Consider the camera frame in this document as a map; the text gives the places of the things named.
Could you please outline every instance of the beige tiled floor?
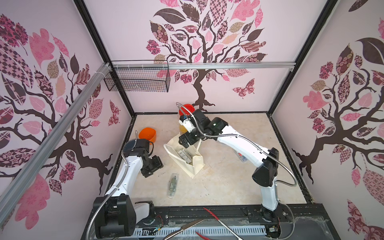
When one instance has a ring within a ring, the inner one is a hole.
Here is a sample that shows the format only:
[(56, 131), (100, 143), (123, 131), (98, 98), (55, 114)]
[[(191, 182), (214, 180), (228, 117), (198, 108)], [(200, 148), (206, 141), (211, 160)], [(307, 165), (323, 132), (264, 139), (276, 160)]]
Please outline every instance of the beige tiled floor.
[[(234, 129), (255, 143), (279, 150), (280, 160), (289, 167), (286, 157), (272, 126), (263, 113), (207, 114), (211, 120), (220, 117)], [(204, 168), (191, 179), (166, 153), (163, 144), (179, 132), (177, 115), (138, 115), (130, 139), (134, 139), (145, 127), (157, 132), (153, 155), (160, 157), (164, 164), (152, 176), (137, 176), (131, 200), (152, 200), (155, 206), (186, 205), (242, 205), (261, 204), (259, 186), (253, 181), (255, 166), (249, 161), (242, 163), (232, 148), (212, 139), (203, 141), (199, 152), (204, 157)], [(179, 174), (175, 197), (167, 197), (167, 185), (172, 173)], [(278, 168), (278, 179), (293, 182), (288, 172)], [(278, 195), (287, 204), (306, 203), (300, 188), (278, 185)]]

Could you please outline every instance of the wire basket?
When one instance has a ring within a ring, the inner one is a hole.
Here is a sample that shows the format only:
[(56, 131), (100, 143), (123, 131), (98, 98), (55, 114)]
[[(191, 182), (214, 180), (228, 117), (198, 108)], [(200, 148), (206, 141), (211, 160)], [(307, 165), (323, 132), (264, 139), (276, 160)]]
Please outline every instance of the wire basket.
[(168, 92), (170, 76), (168, 61), (150, 61), (145, 64), (129, 64), (130, 60), (124, 64), (114, 64), (114, 71), (109, 72), (104, 78), (104, 82), (109, 91), (118, 91), (120, 81), (124, 91), (146, 91), (146, 92)]

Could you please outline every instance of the metal knife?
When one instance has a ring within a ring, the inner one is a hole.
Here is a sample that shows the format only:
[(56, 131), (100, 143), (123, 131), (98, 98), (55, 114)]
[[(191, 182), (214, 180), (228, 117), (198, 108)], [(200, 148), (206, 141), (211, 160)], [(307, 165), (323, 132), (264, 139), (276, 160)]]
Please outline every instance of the metal knife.
[(182, 231), (184, 230), (187, 230), (189, 229), (190, 227), (193, 227), (194, 225), (198, 224), (198, 223), (201, 223), (204, 219), (198, 219), (198, 220), (195, 220), (193, 222), (190, 222), (188, 224), (185, 224), (184, 226), (182, 226), (179, 230), (177, 231), (174, 231), (170, 234), (168, 234), (163, 240), (168, 240), (170, 239), (171, 237), (174, 237), (175, 235), (181, 233)]

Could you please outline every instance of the white vented panel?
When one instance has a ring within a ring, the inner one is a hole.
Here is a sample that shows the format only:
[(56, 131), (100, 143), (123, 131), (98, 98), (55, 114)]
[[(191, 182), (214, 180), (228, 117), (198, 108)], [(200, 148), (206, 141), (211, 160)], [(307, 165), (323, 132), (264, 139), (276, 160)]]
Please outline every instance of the white vented panel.
[[(256, 226), (232, 226), (230, 227), (237, 235), (266, 235), (264, 225)], [(165, 237), (171, 232), (179, 230), (180, 227), (163, 227), (160, 231), (156, 232), (154, 237)], [(136, 228), (133, 235), (127, 238), (148, 237), (150, 231), (143, 230), (143, 228)], [(218, 236), (233, 236), (225, 227), (191, 227), (182, 231), (177, 236), (185, 237), (198, 237), (195, 233), (198, 232), (205, 237), (218, 237)]]

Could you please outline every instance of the aluminum rail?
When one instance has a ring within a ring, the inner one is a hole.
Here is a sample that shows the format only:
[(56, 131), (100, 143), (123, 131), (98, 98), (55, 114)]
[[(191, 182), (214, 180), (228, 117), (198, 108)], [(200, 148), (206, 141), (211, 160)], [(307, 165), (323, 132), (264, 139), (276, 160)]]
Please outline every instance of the aluminum rail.
[(258, 62), (258, 63), (135, 63), (127, 64), (126, 61), (112, 61), (113, 67), (118, 68), (168, 68), (178, 69), (230, 69), (230, 68), (294, 68), (295, 62)]
[(103, 63), (103, 65), (99, 67), (80, 95), (69, 107), (68, 111), (66, 111), (63, 117), (52, 129), (51, 133), (37, 148), (31, 159), (23, 166), (20, 173), (15, 177), (7, 189), (5, 189), (0, 197), (0, 225), (7, 219), (24, 192), (35, 180), (36, 175), (39, 173), (55, 147), (59, 144), (65, 132), (75, 120), (80, 110), (84, 107), (97, 85), (104, 79), (104, 76), (107, 75), (109, 71), (110, 67), (108, 63)]

